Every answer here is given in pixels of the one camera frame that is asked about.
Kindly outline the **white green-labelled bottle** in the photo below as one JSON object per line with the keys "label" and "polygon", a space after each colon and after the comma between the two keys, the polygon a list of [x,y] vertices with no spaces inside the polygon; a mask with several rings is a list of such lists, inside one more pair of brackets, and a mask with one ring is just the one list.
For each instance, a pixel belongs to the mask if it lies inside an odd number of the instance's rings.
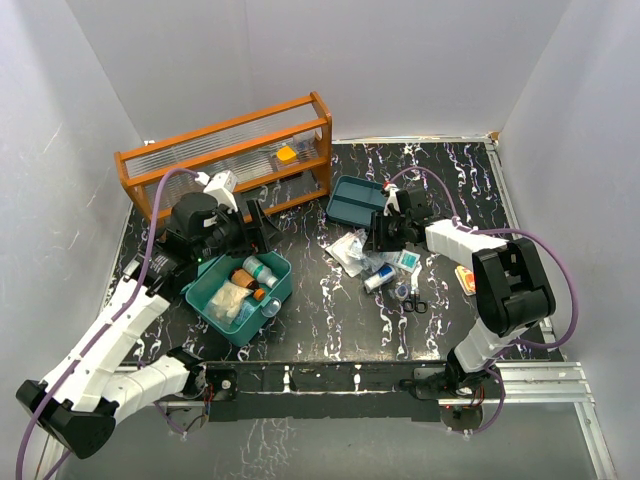
{"label": "white green-labelled bottle", "polygon": [[255,256],[247,257],[243,261],[242,267],[259,283],[265,284],[269,288],[273,288],[278,282],[278,278],[272,270]]}

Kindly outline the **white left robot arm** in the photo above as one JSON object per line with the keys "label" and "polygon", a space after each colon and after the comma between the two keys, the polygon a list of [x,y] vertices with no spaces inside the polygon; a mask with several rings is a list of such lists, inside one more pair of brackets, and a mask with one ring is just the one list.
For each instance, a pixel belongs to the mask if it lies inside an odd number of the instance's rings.
{"label": "white left robot arm", "polygon": [[26,380],[17,401],[39,426],[79,459],[100,450],[122,420],[167,395],[200,396],[207,376],[200,360],[179,347],[134,374],[116,369],[147,327],[221,256],[266,254],[282,233],[260,203],[233,210],[204,193],[174,205],[153,224],[144,251],[126,267],[108,305],[69,354],[43,379]]}

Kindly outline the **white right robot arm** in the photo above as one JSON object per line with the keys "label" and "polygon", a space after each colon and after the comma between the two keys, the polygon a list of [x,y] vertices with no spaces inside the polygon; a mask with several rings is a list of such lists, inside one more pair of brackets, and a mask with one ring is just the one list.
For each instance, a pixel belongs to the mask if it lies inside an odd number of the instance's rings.
{"label": "white right robot arm", "polygon": [[474,274],[478,318],[447,355],[444,369],[407,383],[460,397],[471,395],[495,369],[493,362],[524,332],[554,313],[555,297],[535,244],[525,238],[505,240],[481,234],[457,217],[437,219],[426,193],[382,187],[383,210],[371,215],[364,249],[395,252],[423,243]]}

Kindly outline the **white blue ointment tube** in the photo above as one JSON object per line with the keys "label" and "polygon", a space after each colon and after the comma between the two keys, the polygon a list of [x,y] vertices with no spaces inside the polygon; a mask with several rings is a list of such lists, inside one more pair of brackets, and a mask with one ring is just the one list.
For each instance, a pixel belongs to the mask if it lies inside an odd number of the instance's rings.
{"label": "white blue ointment tube", "polygon": [[367,293],[371,293],[382,285],[391,281],[397,272],[391,265],[382,266],[376,273],[364,281],[364,288]]}

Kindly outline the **brown medicine bottle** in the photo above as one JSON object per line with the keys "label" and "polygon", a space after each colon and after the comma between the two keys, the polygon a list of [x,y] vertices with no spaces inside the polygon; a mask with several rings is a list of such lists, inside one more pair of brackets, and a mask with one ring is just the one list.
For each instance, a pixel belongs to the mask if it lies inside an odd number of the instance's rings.
{"label": "brown medicine bottle", "polygon": [[239,287],[250,290],[256,301],[262,301],[266,296],[266,291],[260,286],[259,282],[242,267],[233,269],[229,275],[229,280]]}

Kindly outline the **small tape roll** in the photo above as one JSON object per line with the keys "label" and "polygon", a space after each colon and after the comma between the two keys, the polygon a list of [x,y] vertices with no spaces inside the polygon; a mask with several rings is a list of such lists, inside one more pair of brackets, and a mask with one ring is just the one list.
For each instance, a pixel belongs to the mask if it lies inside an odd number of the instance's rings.
{"label": "small tape roll", "polygon": [[394,296],[400,301],[405,301],[411,294],[411,287],[405,283],[398,284],[394,289]]}

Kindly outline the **clear bag of gauze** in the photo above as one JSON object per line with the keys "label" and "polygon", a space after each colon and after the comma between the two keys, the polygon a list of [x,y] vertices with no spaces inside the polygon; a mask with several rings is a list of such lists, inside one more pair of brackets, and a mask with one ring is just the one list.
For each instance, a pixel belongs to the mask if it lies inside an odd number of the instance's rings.
{"label": "clear bag of gauze", "polygon": [[365,271],[375,273],[383,267],[384,260],[379,253],[364,251],[367,237],[368,232],[365,229],[349,232],[326,247],[325,252],[336,260],[351,278]]}

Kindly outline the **blue cotton swab packet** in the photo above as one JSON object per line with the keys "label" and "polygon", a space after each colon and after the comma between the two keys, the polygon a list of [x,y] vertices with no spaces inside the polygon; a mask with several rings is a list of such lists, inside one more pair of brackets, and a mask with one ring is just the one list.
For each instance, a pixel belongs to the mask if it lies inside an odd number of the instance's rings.
{"label": "blue cotton swab packet", "polygon": [[245,300],[242,303],[238,314],[234,318],[233,324],[237,326],[243,325],[248,319],[251,318],[255,311],[256,307],[248,300]]}

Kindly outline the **clear bag cotton balls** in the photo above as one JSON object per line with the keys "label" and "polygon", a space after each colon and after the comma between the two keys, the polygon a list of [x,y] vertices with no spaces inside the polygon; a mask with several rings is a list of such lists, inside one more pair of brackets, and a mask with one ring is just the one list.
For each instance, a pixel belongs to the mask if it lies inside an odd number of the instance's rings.
{"label": "clear bag cotton balls", "polygon": [[206,303],[204,313],[223,327],[230,327],[242,303],[251,293],[250,290],[225,280]]}

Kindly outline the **dark teal divider tray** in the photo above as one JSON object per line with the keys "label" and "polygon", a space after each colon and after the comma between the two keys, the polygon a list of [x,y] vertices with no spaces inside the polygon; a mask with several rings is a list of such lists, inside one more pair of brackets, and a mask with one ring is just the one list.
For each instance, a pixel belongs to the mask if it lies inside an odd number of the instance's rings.
{"label": "dark teal divider tray", "polygon": [[386,201],[382,183],[342,175],[333,188],[326,215],[334,222],[368,229],[372,214],[382,212]]}

